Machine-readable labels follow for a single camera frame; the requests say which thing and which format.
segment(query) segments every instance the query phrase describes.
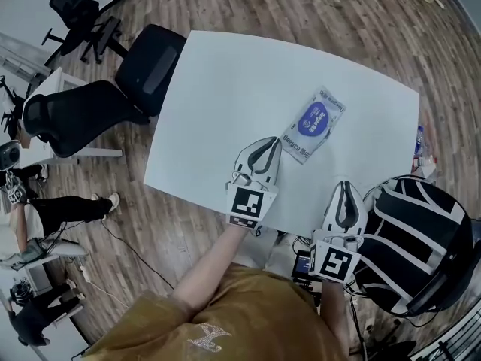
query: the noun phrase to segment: plastic package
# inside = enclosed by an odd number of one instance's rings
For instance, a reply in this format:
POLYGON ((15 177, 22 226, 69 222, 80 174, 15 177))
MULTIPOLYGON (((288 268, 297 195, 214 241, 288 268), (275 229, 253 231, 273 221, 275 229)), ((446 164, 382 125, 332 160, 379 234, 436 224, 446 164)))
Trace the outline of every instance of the plastic package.
POLYGON ((414 147, 414 156, 422 156, 424 149, 425 149, 424 127, 418 126, 418 132, 416 135, 416 146, 414 147))
POLYGON ((327 140, 345 110, 345 105, 321 88, 280 137, 283 149, 304 164, 327 140))

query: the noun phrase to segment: person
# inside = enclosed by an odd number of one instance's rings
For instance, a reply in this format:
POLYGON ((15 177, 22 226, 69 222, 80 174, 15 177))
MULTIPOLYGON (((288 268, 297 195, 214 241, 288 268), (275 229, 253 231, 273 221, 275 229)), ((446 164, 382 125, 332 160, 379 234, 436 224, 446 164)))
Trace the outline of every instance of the person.
POLYGON ((119 194, 113 193, 108 198, 63 196, 12 205, 11 212, 0 217, 0 259, 23 253, 28 241, 58 232, 63 223, 102 220, 119 203, 119 194))
POLYGON ((319 316, 289 279, 231 264, 247 231, 229 226, 168 298, 141 296, 84 359, 346 360, 343 286, 322 283, 319 316))
MULTIPOLYGON (((29 186, 29 179, 34 178, 37 181, 45 182, 48 179, 47 165, 30 165, 25 168, 11 168, 10 170, 16 177, 18 177, 27 191, 27 198, 37 198, 37 193, 29 186)), ((0 171, 0 187, 7 183, 6 171, 0 171)))
POLYGON ((85 296, 82 293, 78 293, 74 298, 69 299, 67 302, 61 302, 60 305, 50 308, 49 305, 62 294, 75 288, 77 288, 75 282, 66 280, 64 284, 55 286, 44 294, 32 298, 19 314, 16 314, 12 308, 12 298, 8 298, 8 318, 18 334, 20 343, 25 346, 48 345, 50 340, 44 337, 42 334, 43 330, 62 314, 74 309, 85 296))

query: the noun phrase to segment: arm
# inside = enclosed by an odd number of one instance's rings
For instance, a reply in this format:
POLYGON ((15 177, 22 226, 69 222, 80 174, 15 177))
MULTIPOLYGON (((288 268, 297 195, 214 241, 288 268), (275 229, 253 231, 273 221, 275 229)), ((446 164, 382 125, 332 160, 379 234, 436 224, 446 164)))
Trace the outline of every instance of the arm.
POLYGON ((171 298, 189 317, 209 303, 247 231, 242 227, 229 226, 174 289, 171 298))
POLYGON ((23 253, 27 248, 27 221, 25 219, 25 205, 18 204, 17 207, 17 227, 15 229, 18 248, 23 253))
POLYGON ((321 318, 339 341, 344 356, 349 357, 349 328, 342 284, 322 281, 321 318))
POLYGON ((12 308, 12 297, 7 298, 7 306, 5 306, 8 311, 14 311, 12 308))
POLYGON ((12 298, 8 297, 7 299, 7 304, 5 305, 5 308, 7 309, 8 313, 8 319, 12 321, 15 318, 15 312, 14 309, 12 308, 12 298))

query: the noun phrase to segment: small screen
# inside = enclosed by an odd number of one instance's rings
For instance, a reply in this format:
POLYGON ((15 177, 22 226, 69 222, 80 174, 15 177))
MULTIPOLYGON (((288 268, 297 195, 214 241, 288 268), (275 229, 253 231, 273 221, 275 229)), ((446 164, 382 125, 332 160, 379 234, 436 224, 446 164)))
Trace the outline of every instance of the small screen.
POLYGON ((300 256, 296 264, 295 270, 300 273, 307 274, 309 272, 309 257, 300 256))

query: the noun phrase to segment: white desk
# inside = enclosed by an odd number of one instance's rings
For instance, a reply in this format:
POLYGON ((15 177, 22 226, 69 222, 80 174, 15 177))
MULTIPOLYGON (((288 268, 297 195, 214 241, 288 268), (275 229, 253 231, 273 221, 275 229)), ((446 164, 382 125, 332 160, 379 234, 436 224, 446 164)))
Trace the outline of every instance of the white desk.
POLYGON ((192 31, 172 77, 144 183, 225 212, 225 182, 248 144, 280 136, 325 85, 347 109, 304 165, 283 152, 264 226, 310 236, 334 186, 361 194, 410 172, 419 94, 349 60, 296 44, 192 31))
MULTIPOLYGON (((35 95, 50 95, 73 89, 79 86, 84 86, 86 82, 77 79, 76 77, 64 74, 62 68, 56 69, 38 88, 25 100, 25 103, 35 95)), ((121 150, 109 150, 104 148, 90 148, 85 147, 74 156, 122 156, 121 150)), ((29 165, 36 164, 52 164, 58 163, 62 160, 57 159, 52 147, 48 143, 44 143, 38 138, 32 138, 28 148, 23 148, 20 151, 19 168, 24 168, 29 165)))

